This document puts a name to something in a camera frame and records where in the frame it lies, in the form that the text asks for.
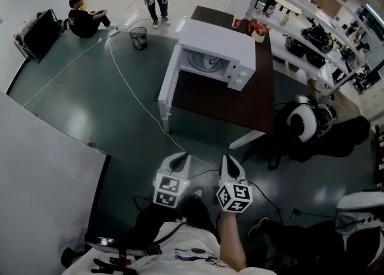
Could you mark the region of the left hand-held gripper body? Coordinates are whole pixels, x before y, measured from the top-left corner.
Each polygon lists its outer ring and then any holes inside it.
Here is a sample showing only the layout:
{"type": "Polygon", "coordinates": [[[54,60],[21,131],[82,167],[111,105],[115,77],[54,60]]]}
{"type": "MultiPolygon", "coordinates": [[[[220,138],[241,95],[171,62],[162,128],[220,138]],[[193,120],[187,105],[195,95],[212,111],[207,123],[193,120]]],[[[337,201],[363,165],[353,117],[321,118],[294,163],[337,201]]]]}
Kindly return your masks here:
{"type": "Polygon", "coordinates": [[[188,188],[188,180],[156,174],[152,202],[168,208],[176,208],[188,188]]]}

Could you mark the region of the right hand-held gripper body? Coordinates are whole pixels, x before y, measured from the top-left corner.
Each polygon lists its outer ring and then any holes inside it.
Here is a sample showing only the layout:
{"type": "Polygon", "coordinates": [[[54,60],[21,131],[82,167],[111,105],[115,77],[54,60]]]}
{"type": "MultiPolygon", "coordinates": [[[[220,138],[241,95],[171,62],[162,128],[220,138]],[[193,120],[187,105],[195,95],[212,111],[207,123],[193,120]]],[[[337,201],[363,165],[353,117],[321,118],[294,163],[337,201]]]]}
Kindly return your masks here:
{"type": "Polygon", "coordinates": [[[253,202],[253,193],[246,180],[235,183],[219,181],[216,197],[223,211],[228,213],[243,213],[253,202]]]}

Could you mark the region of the white ceramic mug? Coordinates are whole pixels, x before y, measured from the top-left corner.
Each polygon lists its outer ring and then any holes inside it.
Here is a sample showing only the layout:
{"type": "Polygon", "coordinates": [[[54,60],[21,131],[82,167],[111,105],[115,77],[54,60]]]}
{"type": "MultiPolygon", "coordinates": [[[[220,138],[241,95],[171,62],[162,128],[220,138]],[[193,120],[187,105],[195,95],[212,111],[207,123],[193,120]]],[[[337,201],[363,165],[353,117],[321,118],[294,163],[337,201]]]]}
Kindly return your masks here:
{"type": "Polygon", "coordinates": [[[203,67],[205,69],[212,69],[215,66],[215,64],[217,63],[217,61],[218,61],[217,57],[211,56],[208,54],[205,54],[202,58],[203,67]]]}

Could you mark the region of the white microwave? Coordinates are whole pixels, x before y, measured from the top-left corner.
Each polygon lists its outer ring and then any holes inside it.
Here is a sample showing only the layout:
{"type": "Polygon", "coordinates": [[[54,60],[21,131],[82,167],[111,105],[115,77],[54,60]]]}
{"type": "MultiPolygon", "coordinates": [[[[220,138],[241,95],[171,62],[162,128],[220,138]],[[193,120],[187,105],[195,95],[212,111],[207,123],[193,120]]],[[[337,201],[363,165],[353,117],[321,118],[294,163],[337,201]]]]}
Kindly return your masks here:
{"type": "Polygon", "coordinates": [[[158,107],[163,130],[169,132],[169,116],[181,71],[224,82],[242,91],[256,71],[255,41],[245,35],[210,23],[190,19],[182,29],[164,75],[158,107]],[[218,58],[212,69],[203,67],[205,54],[218,58]]]}

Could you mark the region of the person's right forearm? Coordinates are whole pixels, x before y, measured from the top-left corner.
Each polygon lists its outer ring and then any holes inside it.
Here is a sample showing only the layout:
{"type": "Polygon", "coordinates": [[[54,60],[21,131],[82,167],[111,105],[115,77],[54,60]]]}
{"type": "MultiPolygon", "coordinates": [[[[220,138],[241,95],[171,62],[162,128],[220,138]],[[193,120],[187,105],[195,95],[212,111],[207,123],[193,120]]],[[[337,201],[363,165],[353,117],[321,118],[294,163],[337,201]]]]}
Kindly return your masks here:
{"type": "Polygon", "coordinates": [[[221,212],[220,259],[237,272],[247,267],[246,255],[242,246],[235,213],[221,212]]]}

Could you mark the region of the person's left forearm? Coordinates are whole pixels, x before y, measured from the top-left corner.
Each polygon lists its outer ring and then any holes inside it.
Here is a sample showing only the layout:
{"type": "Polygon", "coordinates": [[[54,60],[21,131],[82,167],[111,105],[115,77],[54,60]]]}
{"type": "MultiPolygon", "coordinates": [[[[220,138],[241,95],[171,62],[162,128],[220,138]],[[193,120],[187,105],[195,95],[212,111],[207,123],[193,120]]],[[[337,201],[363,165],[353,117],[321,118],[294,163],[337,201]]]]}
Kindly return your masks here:
{"type": "Polygon", "coordinates": [[[130,241],[138,246],[152,244],[164,223],[176,222],[178,219],[177,209],[151,203],[137,216],[136,224],[131,230],[130,241]]]}

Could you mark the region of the person's legs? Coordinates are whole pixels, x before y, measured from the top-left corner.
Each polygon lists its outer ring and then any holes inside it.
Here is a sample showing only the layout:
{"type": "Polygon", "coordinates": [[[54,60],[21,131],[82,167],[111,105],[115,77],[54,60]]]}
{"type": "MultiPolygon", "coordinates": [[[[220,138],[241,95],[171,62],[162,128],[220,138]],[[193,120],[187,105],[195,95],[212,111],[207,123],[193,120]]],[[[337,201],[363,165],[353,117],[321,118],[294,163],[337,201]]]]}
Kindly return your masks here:
{"type": "Polygon", "coordinates": [[[203,188],[196,187],[192,193],[186,196],[179,208],[180,216],[186,218],[187,225],[206,230],[215,236],[217,231],[211,221],[209,211],[202,201],[203,188]]]}

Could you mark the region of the person's white shirt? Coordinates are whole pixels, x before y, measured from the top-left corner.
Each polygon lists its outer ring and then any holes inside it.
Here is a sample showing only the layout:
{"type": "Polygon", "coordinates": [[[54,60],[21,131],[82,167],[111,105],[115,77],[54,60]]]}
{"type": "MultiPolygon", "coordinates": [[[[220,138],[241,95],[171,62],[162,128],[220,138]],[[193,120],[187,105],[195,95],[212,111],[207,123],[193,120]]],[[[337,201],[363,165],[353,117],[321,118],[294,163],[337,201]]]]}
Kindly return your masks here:
{"type": "Polygon", "coordinates": [[[276,275],[263,268],[246,267],[236,271],[220,258],[220,245],[206,230],[181,226],[160,244],[162,254],[144,256],[107,274],[95,260],[109,263],[111,254],[91,249],[62,275],[276,275]]]}

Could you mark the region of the dark wooden table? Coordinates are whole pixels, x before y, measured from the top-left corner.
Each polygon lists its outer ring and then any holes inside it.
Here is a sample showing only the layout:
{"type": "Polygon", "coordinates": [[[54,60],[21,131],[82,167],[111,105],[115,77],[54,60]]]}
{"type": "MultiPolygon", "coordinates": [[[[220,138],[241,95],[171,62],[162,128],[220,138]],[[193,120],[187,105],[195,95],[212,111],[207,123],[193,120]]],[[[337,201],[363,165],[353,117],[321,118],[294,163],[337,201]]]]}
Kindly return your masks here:
{"type": "MultiPolygon", "coordinates": [[[[191,19],[247,35],[245,30],[248,21],[243,20],[237,29],[232,28],[233,16],[228,13],[198,6],[191,19]]],[[[249,128],[256,137],[271,134],[274,122],[274,69],[271,44],[268,36],[263,43],[255,43],[256,71],[242,91],[230,89],[224,82],[218,80],[181,71],[172,107],[249,128]]]]}

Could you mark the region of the white and black backpack rig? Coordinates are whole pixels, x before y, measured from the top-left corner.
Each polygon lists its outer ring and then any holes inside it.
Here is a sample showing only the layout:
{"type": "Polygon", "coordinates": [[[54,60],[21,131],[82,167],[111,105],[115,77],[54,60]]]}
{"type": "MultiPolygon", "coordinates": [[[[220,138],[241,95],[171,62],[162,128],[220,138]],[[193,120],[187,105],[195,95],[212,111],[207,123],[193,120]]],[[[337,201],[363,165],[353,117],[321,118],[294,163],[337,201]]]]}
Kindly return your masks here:
{"type": "Polygon", "coordinates": [[[288,114],[286,124],[292,134],[306,143],[323,136],[336,119],[337,112],[332,106],[319,103],[312,95],[299,95],[295,108],[288,114]]]}

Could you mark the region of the white desk panel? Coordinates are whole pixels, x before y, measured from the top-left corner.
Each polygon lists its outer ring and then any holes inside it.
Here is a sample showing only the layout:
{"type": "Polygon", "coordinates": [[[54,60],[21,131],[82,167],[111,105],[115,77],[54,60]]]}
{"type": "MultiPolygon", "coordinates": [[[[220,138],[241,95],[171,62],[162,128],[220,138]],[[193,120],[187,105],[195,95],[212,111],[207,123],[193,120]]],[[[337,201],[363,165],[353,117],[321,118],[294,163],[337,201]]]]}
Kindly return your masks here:
{"type": "Polygon", "coordinates": [[[83,250],[106,155],[0,92],[0,275],[60,275],[83,250]]]}

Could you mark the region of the black mesh waste bin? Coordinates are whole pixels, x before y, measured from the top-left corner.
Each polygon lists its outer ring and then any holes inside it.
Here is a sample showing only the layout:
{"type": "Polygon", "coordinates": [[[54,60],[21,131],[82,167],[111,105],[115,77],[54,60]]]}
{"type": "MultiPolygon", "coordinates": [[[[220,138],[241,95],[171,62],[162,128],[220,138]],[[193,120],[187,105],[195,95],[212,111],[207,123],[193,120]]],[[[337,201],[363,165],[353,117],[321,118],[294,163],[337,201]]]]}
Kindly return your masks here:
{"type": "Polygon", "coordinates": [[[136,27],[130,31],[130,38],[136,50],[144,50],[148,47],[147,29],[136,27]]]}

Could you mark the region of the red flowers in white pot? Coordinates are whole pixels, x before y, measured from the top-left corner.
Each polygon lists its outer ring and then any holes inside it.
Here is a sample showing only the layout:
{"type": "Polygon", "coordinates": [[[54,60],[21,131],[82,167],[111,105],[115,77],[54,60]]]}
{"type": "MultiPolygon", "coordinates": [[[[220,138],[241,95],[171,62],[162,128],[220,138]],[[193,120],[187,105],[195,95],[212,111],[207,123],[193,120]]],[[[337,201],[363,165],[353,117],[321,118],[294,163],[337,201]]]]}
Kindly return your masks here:
{"type": "Polygon", "coordinates": [[[270,28],[267,24],[262,23],[256,19],[251,19],[246,34],[253,37],[255,42],[263,43],[265,35],[269,32],[270,28]]]}

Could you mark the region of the round wooden table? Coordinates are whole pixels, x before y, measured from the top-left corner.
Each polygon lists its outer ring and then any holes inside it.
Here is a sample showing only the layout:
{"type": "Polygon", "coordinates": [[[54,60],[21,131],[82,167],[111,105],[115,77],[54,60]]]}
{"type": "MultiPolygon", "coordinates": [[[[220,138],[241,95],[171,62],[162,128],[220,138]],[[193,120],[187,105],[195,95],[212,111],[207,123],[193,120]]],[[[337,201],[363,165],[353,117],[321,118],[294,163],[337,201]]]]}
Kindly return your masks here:
{"type": "Polygon", "coordinates": [[[287,1],[283,1],[283,0],[275,0],[278,4],[280,4],[282,7],[290,10],[292,13],[295,13],[297,15],[301,15],[302,14],[302,10],[300,10],[298,7],[292,5],[291,3],[287,2],[287,1]]]}

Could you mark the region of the white shelving rack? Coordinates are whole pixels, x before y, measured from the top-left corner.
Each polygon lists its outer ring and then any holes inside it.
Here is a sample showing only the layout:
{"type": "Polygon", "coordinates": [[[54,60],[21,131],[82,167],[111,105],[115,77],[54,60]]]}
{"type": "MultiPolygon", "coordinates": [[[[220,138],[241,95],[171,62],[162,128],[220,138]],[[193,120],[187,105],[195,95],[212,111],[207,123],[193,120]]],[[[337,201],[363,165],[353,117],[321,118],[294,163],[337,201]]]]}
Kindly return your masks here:
{"type": "MultiPolygon", "coordinates": [[[[316,23],[320,23],[326,31],[330,32],[331,35],[335,36],[338,40],[340,40],[346,47],[352,50],[352,52],[355,54],[355,56],[358,58],[359,66],[363,66],[367,62],[367,58],[362,55],[357,49],[356,44],[352,43],[350,41],[350,38],[346,36],[345,32],[343,32],[342,28],[338,26],[332,19],[328,17],[321,9],[317,8],[313,4],[309,3],[306,0],[283,0],[291,3],[292,5],[298,7],[300,10],[302,10],[302,14],[305,17],[309,17],[314,19],[316,23]]],[[[275,29],[281,34],[289,35],[297,40],[299,40],[301,43],[309,47],[311,50],[315,51],[319,55],[323,56],[328,63],[333,64],[335,67],[342,70],[342,72],[346,75],[346,77],[341,80],[336,85],[333,84],[331,81],[331,76],[326,75],[326,71],[330,69],[329,64],[326,64],[322,68],[318,69],[316,67],[313,67],[310,65],[307,61],[304,61],[303,59],[300,59],[296,56],[289,55],[286,51],[283,51],[280,49],[280,47],[276,46],[276,43],[272,44],[272,52],[275,53],[279,58],[286,60],[287,62],[296,65],[297,67],[305,70],[307,73],[310,73],[311,75],[317,77],[320,81],[322,81],[325,85],[329,87],[329,89],[322,93],[322,97],[326,98],[329,95],[336,92],[338,89],[340,89],[341,86],[343,86],[348,79],[350,79],[356,72],[357,68],[353,68],[352,72],[349,73],[347,71],[347,68],[344,64],[344,62],[341,60],[341,53],[339,51],[335,51],[333,54],[325,54],[319,49],[317,49],[315,46],[313,46],[308,40],[306,40],[297,28],[290,25],[288,27],[282,27],[280,26],[277,21],[273,21],[269,18],[267,18],[264,15],[257,16],[254,14],[254,8],[257,4],[257,0],[251,0],[250,6],[247,10],[247,12],[244,14],[244,17],[246,19],[255,18],[258,21],[261,21],[265,24],[267,24],[270,28],[275,29]]]]}

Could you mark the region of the black panel cart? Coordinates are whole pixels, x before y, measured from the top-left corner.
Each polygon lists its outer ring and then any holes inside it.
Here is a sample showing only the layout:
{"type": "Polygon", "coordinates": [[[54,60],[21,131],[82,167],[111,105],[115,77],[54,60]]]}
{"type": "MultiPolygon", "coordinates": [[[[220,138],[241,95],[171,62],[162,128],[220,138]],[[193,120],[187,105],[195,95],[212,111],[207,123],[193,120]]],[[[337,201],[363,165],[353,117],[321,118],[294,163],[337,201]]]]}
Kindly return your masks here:
{"type": "Polygon", "coordinates": [[[40,62],[63,32],[62,20],[52,9],[38,13],[19,34],[14,34],[14,44],[27,59],[40,62]]]}

